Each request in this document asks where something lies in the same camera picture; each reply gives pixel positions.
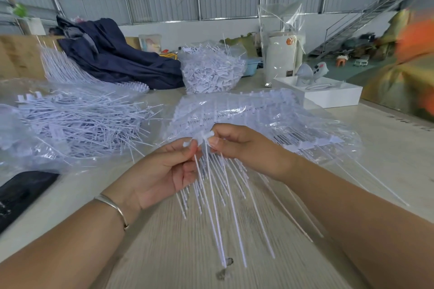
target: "handrail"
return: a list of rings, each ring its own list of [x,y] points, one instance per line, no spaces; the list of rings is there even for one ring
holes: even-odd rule
[[[357,11],[357,12],[360,12],[359,20],[358,20],[358,21],[355,20],[354,23],[350,24],[346,29],[350,29],[350,28],[352,28],[352,27],[354,26],[354,24],[359,23],[359,22],[362,20],[362,18],[365,18],[365,17],[369,16],[370,14],[372,14],[373,12],[375,12],[377,9],[379,9],[380,7],[382,7],[384,4],[386,4],[388,1],[390,1],[390,0],[383,1],[381,4],[379,4],[379,3],[378,3],[378,0],[376,0],[376,1],[374,1],[373,3],[371,3],[368,7],[364,8],[362,11]],[[365,12],[365,10],[366,10],[366,9],[369,9],[369,8],[370,8],[371,6],[373,6],[373,5],[377,5],[377,7],[374,8],[372,11],[368,12],[366,15],[363,15],[363,13]],[[329,30],[330,28],[332,28],[333,26],[335,26],[337,23],[339,23],[339,22],[340,22],[342,19],[344,19],[345,17],[350,16],[350,14],[353,14],[354,16],[351,17],[349,20],[347,20],[345,23],[341,24],[338,28],[336,28],[333,32],[331,32],[330,35],[331,35],[331,34],[334,34],[334,33],[337,32],[339,29],[341,29],[344,25],[346,25],[348,22],[352,21],[352,20],[356,17],[355,10],[356,10],[356,8],[353,9],[351,12],[347,13],[346,15],[344,15],[344,16],[343,16],[342,18],[340,18],[337,22],[333,23],[332,25],[330,25],[330,26],[326,29],[326,31],[325,31],[325,36],[324,36],[324,42],[323,42],[323,44],[322,44],[322,45],[323,45],[323,50],[322,50],[322,52],[324,52],[325,47],[326,47],[326,45],[327,45],[328,43],[332,42],[332,41],[335,40],[338,36],[340,36],[341,33],[343,33],[344,31],[346,31],[346,30],[344,30],[343,32],[334,35],[333,39],[330,40],[329,42],[327,42],[327,38],[328,38],[328,36],[329,36],[329,34],[328,34],[328,30]]]

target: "bracelet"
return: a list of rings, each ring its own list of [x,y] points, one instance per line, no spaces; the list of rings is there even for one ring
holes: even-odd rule
[[[124,220],[124,231],[127,231],[127,228],[129,226],[127,219],[125,218],[124,214],[122,213],[121,208],[119,208],[119,206],[117,204],[115,204],[112,199],[110,199],[109,197],[106,197],[103,194],[100,194],[100,195],[96,196],[94,198],[94,200],[104,202],[105,204],[108,204],[109,206],[112,206],[114,209],[116,209],[121,214],[122,219]]]

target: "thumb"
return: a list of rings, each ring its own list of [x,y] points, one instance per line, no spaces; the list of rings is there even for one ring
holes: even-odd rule
[[[210,137],[209,144],[214,150],[222,153],[226,158],[240,158],[242,152],[241,143],[235,143],[218,137]]]
[[[167,167],[173,167],[175,165],[178,165],[180,163],[186,162],[187,160],[191,159],[193,155],[196,153],[196,150],[198,149],[198,143],[190,144],[189,146],[182,148],[178,151],[171,151],[171,152],[165,152],[165,153],[159,153],[158,155],[162,159],[162,164]]]

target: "hand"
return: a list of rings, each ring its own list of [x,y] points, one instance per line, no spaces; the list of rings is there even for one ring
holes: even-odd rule
[[[182,146],[189,140],[180,138],[153,151],[102,194],[111,198],[124,214],[129,214],[127,220],[133,222],[141,209],[160,202],[196,180],[194,156],[200,158],[201,152],[196,140],[186,148]]]
[[[294,153],[246,126],[216,123],[211,147],[225,158],[236,158],[253,170],[281,180],[297,158]]]

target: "forearm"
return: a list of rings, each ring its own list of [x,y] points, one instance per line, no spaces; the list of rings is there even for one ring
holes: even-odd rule
[[[113,207],[91,201],[0,264],[2,288],[88,288],[124,236]]]
[[[432,287],[432,223],[301,157],[281,177],[373,286]]]

